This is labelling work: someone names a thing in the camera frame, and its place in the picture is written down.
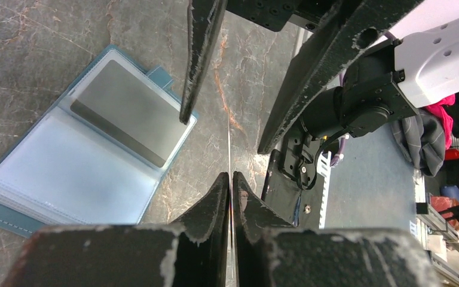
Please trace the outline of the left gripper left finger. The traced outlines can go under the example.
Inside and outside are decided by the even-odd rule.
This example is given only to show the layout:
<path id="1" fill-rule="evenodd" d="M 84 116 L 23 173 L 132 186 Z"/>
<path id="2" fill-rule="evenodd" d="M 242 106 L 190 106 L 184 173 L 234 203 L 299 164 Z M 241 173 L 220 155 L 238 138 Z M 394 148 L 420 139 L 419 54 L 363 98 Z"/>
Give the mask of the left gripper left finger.
<path id="1" fill-rule="evenodd" d="M 230 179 L 169 224 L 59 225 L 35 232 L 4 286 L 224 286 Z"/>

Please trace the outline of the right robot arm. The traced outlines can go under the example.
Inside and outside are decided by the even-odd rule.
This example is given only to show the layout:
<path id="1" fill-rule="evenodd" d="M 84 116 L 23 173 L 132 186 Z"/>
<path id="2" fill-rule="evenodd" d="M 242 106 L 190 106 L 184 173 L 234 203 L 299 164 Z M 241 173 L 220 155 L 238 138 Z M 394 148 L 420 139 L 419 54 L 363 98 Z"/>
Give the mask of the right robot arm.
<path id="1" fill-rule="evenodd" d="M 273 32 L 311 32 L 292 58 L 257 152 L 299 130 L 285 172 L 302 190 L 316 177 L 310 141 L 358 138 L 459 91 L 459 1 L 190 1 L 179 119 L 188 121 L 226 12 Z"/>

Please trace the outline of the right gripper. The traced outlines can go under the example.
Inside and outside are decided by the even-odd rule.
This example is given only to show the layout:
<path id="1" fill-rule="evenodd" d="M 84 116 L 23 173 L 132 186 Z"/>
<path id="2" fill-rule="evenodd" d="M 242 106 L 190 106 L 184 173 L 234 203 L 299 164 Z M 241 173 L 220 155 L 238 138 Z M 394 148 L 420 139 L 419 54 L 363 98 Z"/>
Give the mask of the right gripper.
<path id="1" fill-rule="evenodd" d="M 257 153 L 268 154 L 304 109 L 384 32 L 420 1 L 192 0 L 187 8 L 188 63 L 179 120 L 187 124 L 227 11 L 273 32 L 292 23 L 313 32 L 291 60 Z"/>

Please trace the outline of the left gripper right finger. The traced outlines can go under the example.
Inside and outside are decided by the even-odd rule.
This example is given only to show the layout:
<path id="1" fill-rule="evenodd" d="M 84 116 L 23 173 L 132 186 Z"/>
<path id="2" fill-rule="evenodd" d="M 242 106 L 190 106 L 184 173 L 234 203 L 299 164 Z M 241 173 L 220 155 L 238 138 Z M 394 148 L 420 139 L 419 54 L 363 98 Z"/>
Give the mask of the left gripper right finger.
<path id="1" fill-rule="evenodd" d="M 394 228 L 309 230 L 279 217 L 232 176 L 238 286 L 439 286 L 431 260 Z"/>

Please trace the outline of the black VIP card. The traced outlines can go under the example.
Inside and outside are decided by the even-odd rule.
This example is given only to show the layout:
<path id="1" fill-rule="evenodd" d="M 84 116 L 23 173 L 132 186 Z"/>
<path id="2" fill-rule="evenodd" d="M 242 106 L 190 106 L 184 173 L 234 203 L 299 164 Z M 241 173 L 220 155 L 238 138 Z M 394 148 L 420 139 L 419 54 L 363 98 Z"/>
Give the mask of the black VIP card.
<path id="1" fill-rule="evenodd" d="M 157 167 L 165 165 L 186 130 L 170 101 L 115 60 L 74 100 L 71 111 Z"/>

